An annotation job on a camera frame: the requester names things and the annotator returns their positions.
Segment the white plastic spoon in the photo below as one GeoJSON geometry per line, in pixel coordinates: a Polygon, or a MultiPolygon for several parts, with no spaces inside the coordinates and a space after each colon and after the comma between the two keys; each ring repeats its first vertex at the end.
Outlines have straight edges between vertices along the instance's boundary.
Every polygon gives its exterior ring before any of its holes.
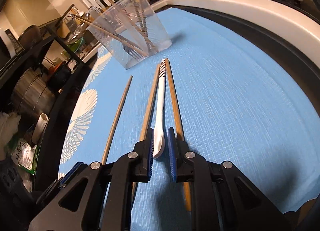
{"type": "Polygon", "coordinates": [[[157,90],[157,106],[156,106],[156,121],[154,128],[154,146],[153,158],[160,157],[165,148],[165,139],[163,131],[163,113],[164,113],[164,98],[165,98],[165,82],[166,82],[166,65],[165,59],[160,63],[158,90],[157,90]]]}

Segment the light wooden chopstick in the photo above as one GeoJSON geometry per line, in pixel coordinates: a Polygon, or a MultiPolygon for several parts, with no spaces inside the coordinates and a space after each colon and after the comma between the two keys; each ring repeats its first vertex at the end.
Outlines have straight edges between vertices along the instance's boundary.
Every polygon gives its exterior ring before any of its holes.
{"type": "Polygon", "coordinates": [[[151,91],[150,91],[150,95],[149,95],[149,99],[148,99],[148,104],[146,106],[146,111],[145,111],[145,115],[144,115],[142,129],[141,129],[141,132],[140,132],[140,137],[139,137],[140,141],[143,141],[144,139],[146,139],[147,133],[148,133],[148,129],[149,129],[149,125],[150,125],[150,122],[151,122],[151,116],[152,116],[152,113],[153,113],[153,107],[154,107],[154,103],[155,103],[155,96],[156,96],[156,92],[157,92],[159,69],[160,69],[160,64],[158,64],[156,66],[155,75],[153,77],[153,83],[152,83],[152,87],[151,87],[151,91]]]}
{"type": "MultiPolygon", "coordinates": [[[[167,79],[169,82],[169,89],[170,89],[170,95],[171,95],[172,109],[173,109],[173,113],[174,113],[177,139],[179,141],[184,141],[184,132],[183,132],[181,114],[180,114],[180,109],[179,109],[179,105],[178,105],[178,99],[177,99],[177,94],[176,94],[176,89],[175,89],[175,84],[174,84],[174,78],[172,76],[170,61],[168,58],[165,59],[165,65],[166,65],[166,70],[167,70],[167,79]]],[[[190,194],[189,182],[183,183],[183,192],[184,192],[185,208],[187,211],[191,211],[191,194],[190,194]]]]}
{"type": "Polygon", "coordinates": [[[102,160],[101,160],[102,165],[105,165],[106,162],[107,162],[107,158],[108,158],[108,154],[110,152],[110,148],[111,148],[111,144],[112,144],[112,141],[113,141],[113,137],[114,137],[114,134],[115,134],[115,131],[116,131],[116,128],[117,128],[117,124],[118,124],[119,119],[120,119],[121,111],[122,111],[122,109],[124,107],[124,104],[125,104],[125,100],[126,100],[126,97],[127,97],[127,94],[128,94],[131,82],[132,82],[132,78],[133,78],[133,76],[131,75],[129,77],[129,79],[128,79],[128,82],[127,82],[127,84],[125,86],[125,89],[123,91],[123,94],[121,96],[121,100],[119,102],[119,105],[118,105],[118,108],[117,108],[117,111],[116,111],[116,115],[114,116],[114,120],[113,120],[111,129],[110,129],[110,132],[109,132],[109,135],[108,135],[108,139],[107,139],[107,142],[106,142],[106,145],[105,145],[105,149],[104,149],[104,153],[103,153],[102,160]]]}
{"type": "Polygon", "coordinates": [[[138,9],[138,5],[140,3],[140,1],[136,1],[136,0],[131,0],[133,3],[133,6],[135,7],[135,12],[138,18],[138,21],[140,23],[140,31],[141,31],[141,35],[144,37],[146,44],[148,46],[148,50],[152,50],[155,49],[155,46],[153,45],[153,43],[150,41],[150,39],[148,38],[148,33],[146,31],[146,27],[145,27],[145,23],[143,22],[143,17],[141,16],[141,13],[139,12],[138,9]]]}
{"type": "Polygon", "coordinates": [[[70,14],[70,16],[72,18],[76,18],[77,20],[80,20],[81,22],[84,22],[86,24],[88,24],[89,26],[92,26],[93,28],[95,29],[98,29],[100,31],[102,31],[103,33],[105,33],[106,35],[112,37],[113,39],[123,43],[125,46],[128,46],[129,48],[135,50],[137,53],[139,53],[140,55],[144,55],[146,56],[147,53],[142,51],[139,47],[137,47],[137,45],[131,41],[129,41],[128,39],[122,37],[122,36],[117,36],[111,32],[109,32],[108,30],[105,30],[104,28],[102,27],[99,27],[97,25],[95,25],[93,22],[91,22],[90,20],[86,19],[86,18],[82,18],[80,17],[79,15],[76,15],[76,14],[70,14]]]}

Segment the white paper roll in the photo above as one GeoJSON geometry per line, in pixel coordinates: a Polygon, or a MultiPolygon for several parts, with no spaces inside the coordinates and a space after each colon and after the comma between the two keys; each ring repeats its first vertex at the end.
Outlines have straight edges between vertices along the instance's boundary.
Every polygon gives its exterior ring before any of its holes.
{"type": "Polygon", "coordinates": [[[34,144],[37,144],[40,140],[40,137],[42,136],[42,133],[44,131],[44,128],[46,127],[46,124],[48,123],[48,116],[45,113],[41,113],[39,116],[39,119],[37,121],[37,124],[35,126],[34,133],[31,137],[31,141],[34,144]]]}

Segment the stainless steel stock pot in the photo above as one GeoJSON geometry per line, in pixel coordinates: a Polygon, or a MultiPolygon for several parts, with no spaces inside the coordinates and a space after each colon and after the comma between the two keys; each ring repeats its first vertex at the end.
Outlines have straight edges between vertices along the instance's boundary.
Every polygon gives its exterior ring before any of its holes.
{"type": "Polygon", "coordinates": [[[53,108],[55,95],[41,76],[30,67],[16,83],[11,100],[18,114],[27,114],[38,120],[41,113],[47,116],[53,108]]]}

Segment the black pot orange lid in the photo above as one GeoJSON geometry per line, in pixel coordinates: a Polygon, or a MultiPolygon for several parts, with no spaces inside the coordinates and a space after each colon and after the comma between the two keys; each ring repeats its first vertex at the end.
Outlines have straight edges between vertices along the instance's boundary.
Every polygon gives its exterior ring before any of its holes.
{"type": "Polygon", "coordinates": [[[64,87],[71,75],[71,69],[67,65],[66,61],[61,62],[55,67],[50,67],[48,80],[46,83],[47,87],[51,92],[57,93],[61,88],[64,87]]]}

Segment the blue patterned table mat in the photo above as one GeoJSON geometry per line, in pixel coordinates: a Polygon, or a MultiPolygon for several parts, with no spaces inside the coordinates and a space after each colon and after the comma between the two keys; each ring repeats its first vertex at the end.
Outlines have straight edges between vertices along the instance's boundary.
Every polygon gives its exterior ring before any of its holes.
{"type": "Polygon", "coordinates": [[[100,161],[125,87],[108,162],[139,140],[156,66],[168,59],[185,140],[206,160],[233,162],[282,212],[319,194],[319,115],[280,65],[228,28],[189,12],[158,13],[172,46],[130,69],[104,48],[75,106],[59,165],[100,161]]]}

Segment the black metal shelf rack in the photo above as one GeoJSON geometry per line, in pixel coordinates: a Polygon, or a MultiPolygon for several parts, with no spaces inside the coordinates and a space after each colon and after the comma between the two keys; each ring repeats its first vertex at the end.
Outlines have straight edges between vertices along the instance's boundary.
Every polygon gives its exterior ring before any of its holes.
{"type": "Polygon", "coordinates": [[[58,35],[62,18],[30,26],[19,40],[24,51],[1,69],[1,111],[21,115],[18,134],[26,137],[35,131],[41,114],[48,122],[40,133],[33,190],[44,191],[57,179],[63,142],[69,121],[91,67],[73,53],[58,35]],[[67,52],[68,59],[52,68],[42,62],[53,43],[67,52]]]}

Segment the microwave oven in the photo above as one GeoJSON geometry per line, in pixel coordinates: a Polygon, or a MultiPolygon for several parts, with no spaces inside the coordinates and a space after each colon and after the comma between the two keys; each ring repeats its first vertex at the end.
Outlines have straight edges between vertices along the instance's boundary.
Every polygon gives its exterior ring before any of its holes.
{"type": "Polygon", "coordinates": [[[1,56],[0,56],[0,68],[2,69],[12,58],[19,55],[24,51],[20,42],[16,40],[16,37],[12,34],[10,29],[0,29],[0,44],[1,44],[1,56]]]}

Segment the brown bowl on shelf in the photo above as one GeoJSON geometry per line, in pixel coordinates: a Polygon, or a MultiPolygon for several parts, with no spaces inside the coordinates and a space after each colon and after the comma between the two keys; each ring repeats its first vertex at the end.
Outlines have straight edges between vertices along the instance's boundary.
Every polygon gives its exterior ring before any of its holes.
{"type": "Polygon", "coordinates": [[[42,35],[37,25],[31,25],[19,36],[18,42],[25,50],[30,50],[42,41],[42,35]]]}

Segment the clear plastic utensil holder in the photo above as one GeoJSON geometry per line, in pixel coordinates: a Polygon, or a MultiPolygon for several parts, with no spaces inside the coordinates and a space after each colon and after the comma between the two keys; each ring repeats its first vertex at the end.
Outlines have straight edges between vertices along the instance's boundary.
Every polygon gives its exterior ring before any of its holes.
{"type": "Polygon", "coordinates": [[[156,55],[172,45],[166,29],[153,11],[148,0],[136,1],[140,1],[138,9],[143,17],[148,38],[155,46],[155,49],[148,50],[146,41],[141,35],[140,23],[131,0],[119,0],[117,3],[114,3],[114,5],[110,6],[104,13],[97,17],[93,23],[117,36],[122,36],[135,43],[137,47],[147,53],[146,56],[140,55],[135,50],[125,46],[123,43],[113,39],[102,31],[92,26],[88,27],[91,34],[125,69],[137,65],[146,58],[156,55]]]}

